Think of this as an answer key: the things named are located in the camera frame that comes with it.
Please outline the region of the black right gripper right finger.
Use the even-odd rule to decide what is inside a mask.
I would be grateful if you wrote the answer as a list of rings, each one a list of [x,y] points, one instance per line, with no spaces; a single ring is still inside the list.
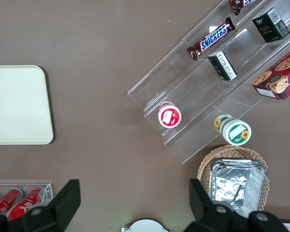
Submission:
[[[274,214],[254,211],[248,218],[222,204],[214,204],[199,179],[189,180],[189,204],[195,221],[186,232],[287,232]]]

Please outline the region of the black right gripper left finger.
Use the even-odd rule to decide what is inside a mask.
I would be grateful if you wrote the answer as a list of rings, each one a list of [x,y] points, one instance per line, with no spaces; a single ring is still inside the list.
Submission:
[[[63,232],[80,204],[80,181],[71,179],[47,206],[32,208],[10,222],[0,215],[0,232]]]

